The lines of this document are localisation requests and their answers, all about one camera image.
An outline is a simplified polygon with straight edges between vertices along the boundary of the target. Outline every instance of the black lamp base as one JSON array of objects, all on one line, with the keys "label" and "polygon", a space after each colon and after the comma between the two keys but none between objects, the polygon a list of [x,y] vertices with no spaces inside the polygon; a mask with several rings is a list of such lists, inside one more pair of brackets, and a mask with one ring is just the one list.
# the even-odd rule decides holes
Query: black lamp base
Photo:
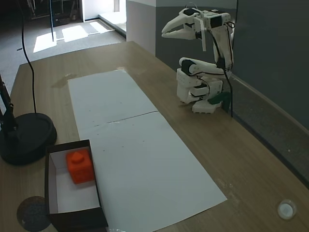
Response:
[{"label": "black lamp base", "polygon": [[25,165],[45,156],[46,147],[54,145],[57,132],[52,120],[43,114],[31,113],[16,117],[18,129],[14,138],[5,138],[0,131],[0,155],[13,165]]}]

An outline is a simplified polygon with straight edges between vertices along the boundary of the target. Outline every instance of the orange cube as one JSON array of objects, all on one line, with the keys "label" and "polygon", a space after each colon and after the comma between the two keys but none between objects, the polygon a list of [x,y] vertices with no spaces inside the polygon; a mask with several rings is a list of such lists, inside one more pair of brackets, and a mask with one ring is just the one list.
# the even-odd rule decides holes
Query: orange cube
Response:
[{"label": "orange cube", "polygon": [[87,149],[67,154],[68,171],[75,184],[94,180],[92,162]]}]

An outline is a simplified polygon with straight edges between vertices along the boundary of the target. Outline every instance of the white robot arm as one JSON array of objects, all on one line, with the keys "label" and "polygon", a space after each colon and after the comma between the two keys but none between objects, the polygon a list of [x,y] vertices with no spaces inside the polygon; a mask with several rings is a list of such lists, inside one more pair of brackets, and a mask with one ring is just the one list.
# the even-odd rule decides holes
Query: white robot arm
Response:
[{"label": "white robot arm", "polygon": [[[206,51],[206,33],[213,39],[215,64],[191,58],[181,58],[179,62],[181,69],[177,70],[177,95],[184,103],[196,102],[194,112],[213,113],[221,106],[221,102],[213,104],[212,101],[211,104],[208,100],[221,94],[222,80],[228,80],[233,67],[230,20],[228,13],[185,8],[162,30],[164,38],[200,39],[203,51]],[[181,25],[183,29],[170,32]]]}]

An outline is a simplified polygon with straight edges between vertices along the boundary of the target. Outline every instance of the white round object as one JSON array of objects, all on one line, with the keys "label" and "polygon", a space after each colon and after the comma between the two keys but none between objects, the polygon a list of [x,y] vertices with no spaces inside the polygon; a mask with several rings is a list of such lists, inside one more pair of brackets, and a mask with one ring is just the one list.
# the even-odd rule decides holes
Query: white round object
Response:
[{"label": "white round object", "polygon": [[284,220],[290,220],[296,214],[297,208],[291,200],[284,200],[278,206],[278,214]]}]

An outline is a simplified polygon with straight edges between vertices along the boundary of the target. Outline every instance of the open box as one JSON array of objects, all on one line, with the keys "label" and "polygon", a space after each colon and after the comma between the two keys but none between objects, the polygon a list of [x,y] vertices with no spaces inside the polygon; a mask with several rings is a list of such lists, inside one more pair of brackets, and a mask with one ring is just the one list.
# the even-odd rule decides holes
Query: open box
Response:
[{"label": "open box", "polygon": [[59,232],[105,231],[108,226],[95,180],[74,184],[67,169],[66,154],[87,149],[93,166],[90,141],[51,146],[45,162],[45,201],[47,215]]}]

